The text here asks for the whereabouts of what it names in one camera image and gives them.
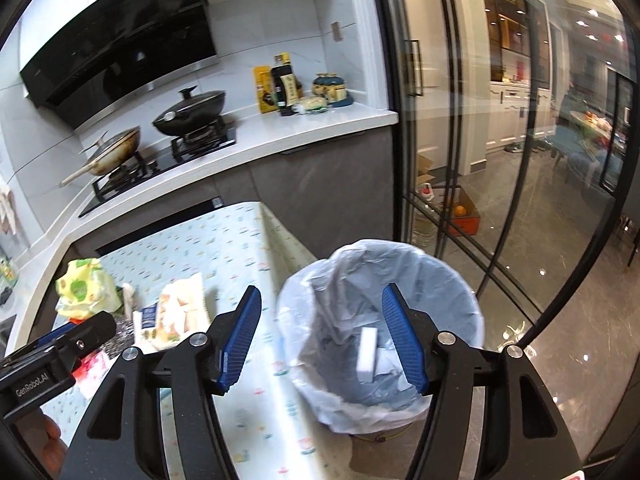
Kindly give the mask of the person's left hand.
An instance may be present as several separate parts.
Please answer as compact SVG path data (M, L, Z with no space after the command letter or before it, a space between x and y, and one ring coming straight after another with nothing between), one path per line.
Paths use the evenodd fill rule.
M34 454L36 463L52 479L57 479L67 454L58 424L38 408L20 419L16 428Z

